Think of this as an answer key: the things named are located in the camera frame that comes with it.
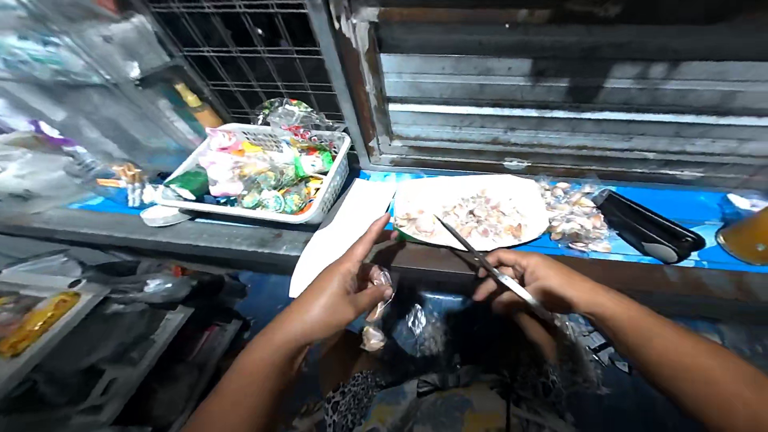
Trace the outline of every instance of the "scissors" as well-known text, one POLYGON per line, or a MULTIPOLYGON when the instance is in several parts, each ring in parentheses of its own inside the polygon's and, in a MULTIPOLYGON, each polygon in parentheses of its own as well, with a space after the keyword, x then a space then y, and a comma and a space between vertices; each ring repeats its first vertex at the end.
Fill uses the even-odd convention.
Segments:
POLYGON ((488 260, 485 259, 485 257, 480 254, 480 252, 477 252, 468 241, 466 241, 456 230, 451 226, 446 224, 442 221, 441 218, 438 218, 437 215, 435 215, 435 218, 437 218, 438 221, 440 221, 440 224, 445 227, 446 230, 448 230, 449 233, 455 238, 459 243, 464 246, 467 251, 470 251, 474 256, 475 259, 480 261, 480 265, 483 266, 483 268, 488 272, 488 274, 491 275, 499 284, 502 284, 512 290, 513 293, 517 294, 520 298, 522 298, 525 303, 528 304, 528 306, 534 311, 536 315, 538 315, 539 318, 542 320, 547 321, 548 323, 553 323, 554 319, 552 318, 552 314, 544 309, 543 306, 541 306, 541 303, 536 300, 535 297, 531 295, 531 293, 528 292, 525 288, 523 288, 520 284, 518 284, 515 279, 512 279, 511 277, 507 276, 506 274, 503 274, 500 272, 497 268, 493 267, 491 263, 488 262, 488 260))

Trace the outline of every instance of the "white plastic basket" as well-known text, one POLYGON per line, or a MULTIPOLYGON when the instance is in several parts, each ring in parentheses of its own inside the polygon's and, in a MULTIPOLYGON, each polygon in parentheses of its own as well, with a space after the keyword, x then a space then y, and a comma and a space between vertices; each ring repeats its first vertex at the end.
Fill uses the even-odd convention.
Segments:
MULTIPOLYGON (((269 126, 254 126, 254 125, 242 125, 239 123, 229 123, 224 126, 220 126, 219 129, 226 131, 233 131, 237 133, 238 140, 248 140, 262 148, 270 148, 269 143, 279 143, 281 136, 275 133, 275 130, 269 126)), ((327 136, 334 141, 341 141, 341 148, 339 154, 336 156, 336 160, 333 162, 330 171, 326 175, 326 180, 323 182, 323 186, 317 192, 315 201, 312 203, 312 207, 302 214, 282 214, 273 213, 271 211, 264 210, 250 210, 240 207, 227 207, 224 205, 205 204, 201 202, 184 201, 181 198, 178 200, 158 198, 156 201, 158 204, 167 205, 169 207, 186 208, 195 211, 205 211, 207 213, 229 214, 232 216, 241 216, 244 218, 264 219, 267 221, 286 222, 288 224, 319 224, 323 221, 323 218, 333 206, 333 202, 336 197, 339 196, 341 187, 344 185, 346 176, 349 174, 349 162, 346 160, 346 152, 349 150, 349 136, 342 132, 327 132, 317 131, 319 136, 327 136)), ((195 150, 183 164, 176 168, 169 179, 176 177, 177 175, 189 171, 195 165, 197 165, 197 158, 200 157, 200 153, 208 149, 209 140, 205 140, 200 147, 195 150)))

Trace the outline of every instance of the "yellow package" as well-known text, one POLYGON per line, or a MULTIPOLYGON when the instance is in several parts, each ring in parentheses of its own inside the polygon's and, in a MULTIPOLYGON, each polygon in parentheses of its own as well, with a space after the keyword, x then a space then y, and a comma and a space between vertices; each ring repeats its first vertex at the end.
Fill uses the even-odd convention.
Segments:
POLYGON ((23 353, 79 300, 77 291, 65 291, 48 299, 44 306, 29 311, 16 330, 0 341, 0 356, 10 358, 23 353))

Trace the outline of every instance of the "right hand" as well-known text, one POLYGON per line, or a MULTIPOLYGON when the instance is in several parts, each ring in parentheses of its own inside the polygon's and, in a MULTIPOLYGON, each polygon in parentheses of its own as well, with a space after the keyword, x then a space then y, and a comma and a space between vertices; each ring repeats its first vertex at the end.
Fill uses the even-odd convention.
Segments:
MULTIPOLYGON (((492 266, 512 276, 547 310, 559 314, 584 312, 587 303, 609 289, 573 270, 565 264, 535 252, 497 249, 485 256, 492 266)), ((481 268, 478 276, 487 272, 481 268)), ((483 301, 498 289, 496 281, 487 277, 475 290, 472 299, 483 301)), ((525 302, 507 287, 491 303, 497 313, 511 313, 525 308, 525 302)))

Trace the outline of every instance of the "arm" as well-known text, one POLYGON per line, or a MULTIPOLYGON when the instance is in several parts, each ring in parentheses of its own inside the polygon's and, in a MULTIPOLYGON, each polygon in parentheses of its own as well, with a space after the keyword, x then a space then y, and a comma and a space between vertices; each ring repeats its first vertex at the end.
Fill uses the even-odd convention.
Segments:
POLYGON ((388 221, 389 214, 375 221, 253 338, 192 414, 184 432, 261 432, 275 426, 280 395, 308 346, 343 330, 392 296, 391 287, 370 282, 380 270, 362 263, 385 234, 382 230, 388 221))
MULTIPOLYGON (((550 310, 592 320, 653 385, 708 429, 768 430, 768 377, 727 349, 544 255, 499 250, 488 260, 550 310)), ((495 289, 493 281, 484 281, 474 299, 495 289)), ((492 307, 512 312, 523 304, 507 291, 492 307)))

